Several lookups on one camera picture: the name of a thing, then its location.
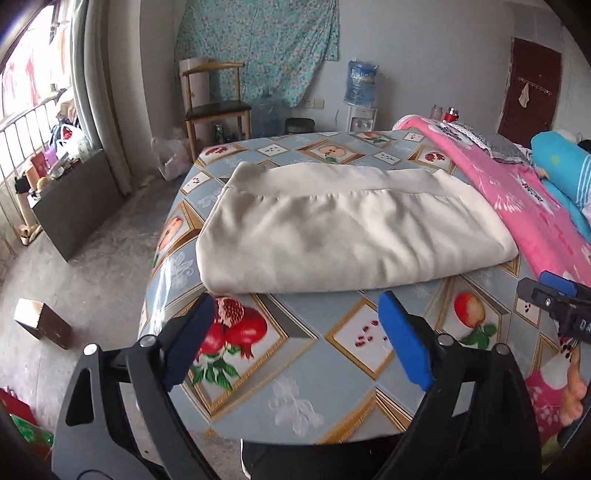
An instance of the window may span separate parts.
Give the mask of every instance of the window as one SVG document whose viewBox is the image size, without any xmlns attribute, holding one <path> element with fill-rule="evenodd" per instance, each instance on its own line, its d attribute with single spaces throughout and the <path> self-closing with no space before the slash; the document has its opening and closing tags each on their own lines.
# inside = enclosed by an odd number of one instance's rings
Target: window
<svg viewBox="0 0 591 480">
<path fill-rule="evenodd" d="M 33 19 L 0 74 L 0 170 L 3 178 L 44 149 L 57 123 L 55 99 L 70 87 L 73 0 L 45 7 Z"/>
</svg>

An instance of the black trash can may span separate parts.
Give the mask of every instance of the black trash can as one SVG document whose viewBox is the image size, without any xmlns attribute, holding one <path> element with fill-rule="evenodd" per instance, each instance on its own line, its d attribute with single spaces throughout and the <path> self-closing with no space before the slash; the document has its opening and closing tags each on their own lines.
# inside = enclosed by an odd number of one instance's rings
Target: black trash can
<svg viewBox="0 0 591 480">
<path fill-rule="evenodd" d="M 311 118 L 288 118 L 285 120 L 285 135 L 312 133 L 314 133 L 314 121 Z"/>
</svg>

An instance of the dark red door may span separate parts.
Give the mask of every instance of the dark red door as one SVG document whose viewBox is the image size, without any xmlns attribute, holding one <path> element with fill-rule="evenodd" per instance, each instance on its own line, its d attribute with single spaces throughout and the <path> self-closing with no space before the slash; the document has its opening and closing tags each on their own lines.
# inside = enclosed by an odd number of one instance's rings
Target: dark red door
<svg viewBox="0 0 591 480">
<path fill-rule="evenodd" d="M 514 143 L 530 148 L 531 139 L 550 130 L 560 93 L 562 55 L 520 38 L 513 40 L 511 82 L 499 133 Z M 529 84 L 527 107 L 519 102 Z"/>
</svg>

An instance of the blue water jug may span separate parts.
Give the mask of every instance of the blue water jug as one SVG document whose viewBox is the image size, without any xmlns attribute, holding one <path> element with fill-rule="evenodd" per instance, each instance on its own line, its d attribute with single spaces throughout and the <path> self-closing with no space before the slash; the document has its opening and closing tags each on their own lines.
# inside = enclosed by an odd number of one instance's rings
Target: blue water jug
<svg viewBox="0 0 591 480">
<path fill-rule="evenodd" d="M 343 101 L 352 106 L 373 107 L 377 75 L 377 65 L 366 61 L 351 60 L 347 76 L 347 89 Z"/>
</svg>

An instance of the chair seat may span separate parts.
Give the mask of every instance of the chair seat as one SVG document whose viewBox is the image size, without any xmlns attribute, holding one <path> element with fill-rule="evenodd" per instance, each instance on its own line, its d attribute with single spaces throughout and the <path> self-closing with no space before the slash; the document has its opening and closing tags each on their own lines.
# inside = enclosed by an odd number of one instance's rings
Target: chair seat
<svg viewBox="0 0 591 480">
<path fill-rule="evenodd" d="M 207 103 L 191 108 L 185 115 L 185 120 L 196 120 L 208 116 L 225 115 L 252 110 L 248 103 L 239 100 L 224 100 L 223 102 Z"/>
</svg>

